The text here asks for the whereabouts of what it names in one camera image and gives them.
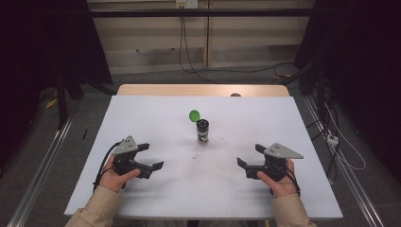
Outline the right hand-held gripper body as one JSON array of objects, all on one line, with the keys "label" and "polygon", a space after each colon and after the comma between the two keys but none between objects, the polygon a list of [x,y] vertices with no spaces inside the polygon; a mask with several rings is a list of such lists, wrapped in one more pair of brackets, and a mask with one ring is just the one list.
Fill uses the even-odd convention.
[{"label": "right hand-held gripper body", "polygon": [[304,156],[293,149],[287,148],[279,143],[274,143],[267,148],[263,154],[264,164],[261,166],[250,166],[247,164],[246,177],[258,180],[257,172],[262,171],[274,181],[281,181],[287,173],[287,159],[303,159]]}]

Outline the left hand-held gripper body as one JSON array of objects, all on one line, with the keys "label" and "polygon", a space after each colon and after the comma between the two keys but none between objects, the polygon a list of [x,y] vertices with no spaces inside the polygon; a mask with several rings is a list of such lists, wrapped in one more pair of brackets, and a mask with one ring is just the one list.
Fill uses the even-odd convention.
[{"label": "left hand-held gripper body", "polygon": [[135,160],[137,151],[137,144],[133,137],[129,135],[117,146],[113,159],[113,169],[119,175],[124,175],[134,169],[139,169],[141,171],[139,178],[148,179],[151,175],[152,167],[138,163]]}]

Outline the spice jar with green lid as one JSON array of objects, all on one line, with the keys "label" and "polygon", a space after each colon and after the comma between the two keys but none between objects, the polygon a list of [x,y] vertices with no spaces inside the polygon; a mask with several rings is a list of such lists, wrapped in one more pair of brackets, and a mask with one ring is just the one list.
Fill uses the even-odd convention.
[{"label": "spice jar with green lid", "polygon": [[201,118],[201,114],[197,110],[190,111],[189,119],[191,122],[196,124],[198,144],[200,146],[206,146],[209,142],[209,122],[206,119]]}]

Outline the person's left hand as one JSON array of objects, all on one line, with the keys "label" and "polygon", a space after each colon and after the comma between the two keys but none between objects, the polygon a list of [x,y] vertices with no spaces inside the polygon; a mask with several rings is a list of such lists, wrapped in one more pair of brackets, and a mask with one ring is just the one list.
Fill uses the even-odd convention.
[{"label": "person's left hand", "polygon": [[118,192],[126,182],[139,176],[141,171],[139,169],[134,169],[124,175],[119,175],[113,170],[113,159],[114,156],[111,155],[106,165],[103,167],[98,185],[112,190],[113,192]]}]

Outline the person's right hand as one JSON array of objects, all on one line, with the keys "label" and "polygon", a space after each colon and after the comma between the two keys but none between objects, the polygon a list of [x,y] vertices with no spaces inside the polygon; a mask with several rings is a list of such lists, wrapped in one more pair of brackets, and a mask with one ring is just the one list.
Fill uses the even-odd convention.
[{"label": "person's right hand", "polygon": [[298,193],[295,183],[296,177],[294,164],[290,159],[287,159],[287,167],[287,175],[280,182],[274,181],[271,177],[261,171],[257,172],[257,177],[272,190],[275,198],[281,198]]}]

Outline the white table board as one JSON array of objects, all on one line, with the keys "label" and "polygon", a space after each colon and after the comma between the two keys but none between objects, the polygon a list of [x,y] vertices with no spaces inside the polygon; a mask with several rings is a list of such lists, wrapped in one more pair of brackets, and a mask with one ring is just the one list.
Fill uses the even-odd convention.
[{"label": "white table board", "polygon": [[[191,110],[209,122],[206,146],[197,142]],[[246,177],[236,158],[260,165],[256,144],[279,143],[302,154],[295,163],[301,199],[313,219],[341,218],[294,99],[281,97],[114,96],[65,209],[72,215],[93,192],[106,151],[131,135],[149,149],[135,159],[162,169],[149,179],[134,179],[122,190],[118,214],[141,219],[268,219],[271,194],[259,180]]]}]

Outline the wooden table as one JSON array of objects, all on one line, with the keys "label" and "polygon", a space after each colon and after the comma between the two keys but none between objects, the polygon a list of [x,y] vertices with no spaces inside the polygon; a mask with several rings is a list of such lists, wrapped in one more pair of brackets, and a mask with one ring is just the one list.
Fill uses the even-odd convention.
[{"label": "wooden table", "polygon": [[284,85],[123,84],[119,96],[289,96]]}]

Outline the black metal stand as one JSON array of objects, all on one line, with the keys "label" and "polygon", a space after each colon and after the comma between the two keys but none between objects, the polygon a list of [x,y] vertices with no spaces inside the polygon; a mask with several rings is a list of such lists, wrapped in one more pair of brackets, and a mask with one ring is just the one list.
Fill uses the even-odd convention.
[{"label": "black metal stand", "polygon": [[65,89],[62,81],[62,74],[58,74],[56,77],[57,85],[57,100],[59,102],[59,126],[58,129],[61,130],[67,121],[68,113],[65,100]]}]

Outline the black curtain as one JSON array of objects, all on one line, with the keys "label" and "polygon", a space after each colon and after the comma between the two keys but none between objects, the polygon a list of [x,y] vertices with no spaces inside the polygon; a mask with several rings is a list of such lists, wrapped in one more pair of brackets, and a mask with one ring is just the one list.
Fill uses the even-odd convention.
[{"label": "black curtain", "polygon": [[401,0],[315,0],[295,58],[306,66],[327,38],[323,69],[376,158],[401,183]]},{"label": "black curtain", "polygon": [[110,84],[89,0],[0,0],[0,166],[15,154],[40,92],[58,78],[71,96],[80,82]]}]

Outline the black horizontal metal bar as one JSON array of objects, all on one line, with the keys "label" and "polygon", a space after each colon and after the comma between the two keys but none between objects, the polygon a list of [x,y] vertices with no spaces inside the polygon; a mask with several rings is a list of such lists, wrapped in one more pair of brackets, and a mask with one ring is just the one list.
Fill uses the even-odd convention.
[{"label": "black horizontal metal bar", "polygon": [[121,9],[92,10],[94,18],[112,17],[298,17],[311,16],[314,9]]}]

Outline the aluminium floor rail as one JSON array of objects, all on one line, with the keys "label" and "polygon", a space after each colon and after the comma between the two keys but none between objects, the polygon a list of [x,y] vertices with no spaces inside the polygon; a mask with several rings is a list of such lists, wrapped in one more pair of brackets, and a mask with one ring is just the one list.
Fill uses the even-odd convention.
[{"label": "aluminium floor rail", "polygon": [[63,125],[57,130],[39,169],[36,171],[32,181],[29,183],[28,188],[17,205],[7,227],[25,227],[27,218],[29,217],[31,210],[39,197],[39,194],[44,186],[44,182],[50,171],[50,167],[53,166],[53,163],[61,149],[62,143],[71,128],[73,120],[73,116],[68,117]]},{"label": "aluminium floor rail", "polygon": [[317,105],[315,104],[312,97],[304,97],[305,105],[308,108],[311,116],[316,121],[317,127],[320,133],[323,135],[325,144],[328,146],[330,153],[335,157],[337,168],[341,172],[344,180],[346,181],[353,197],[355,198],[357,205],[362,212],[363,216],[368,222],[370,227],[385,227],[383,221],[381,220],[372,200],[369,198],[365,189],[359,182],[356,174],[355,168],[351,167],[346,158],[343,156],[339,147],[334,147],[328,143],[326,138],[329,130],[323,131],[323,122],[318,117]]}]

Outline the wooden wall strip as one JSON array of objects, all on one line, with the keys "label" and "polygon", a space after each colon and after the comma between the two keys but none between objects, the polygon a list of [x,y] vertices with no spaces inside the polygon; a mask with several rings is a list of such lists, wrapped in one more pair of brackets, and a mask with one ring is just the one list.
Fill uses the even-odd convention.
[{"label": "wooden wall strip", "polygon": [[[204,0],[204,9],[210,9],[210,0]],[[204,18],[204,48],[203,48],[203,66],[204,68],[209,67],[209,26],[210,18]]]}]

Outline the white wall socket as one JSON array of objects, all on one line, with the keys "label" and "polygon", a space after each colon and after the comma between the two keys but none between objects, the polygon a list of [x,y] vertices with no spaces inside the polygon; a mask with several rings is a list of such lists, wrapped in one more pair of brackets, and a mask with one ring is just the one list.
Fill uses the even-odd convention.
[{"label": "white wall socket", "polygon": [[175,0],[177,9],[197,9],[198,0]]}]

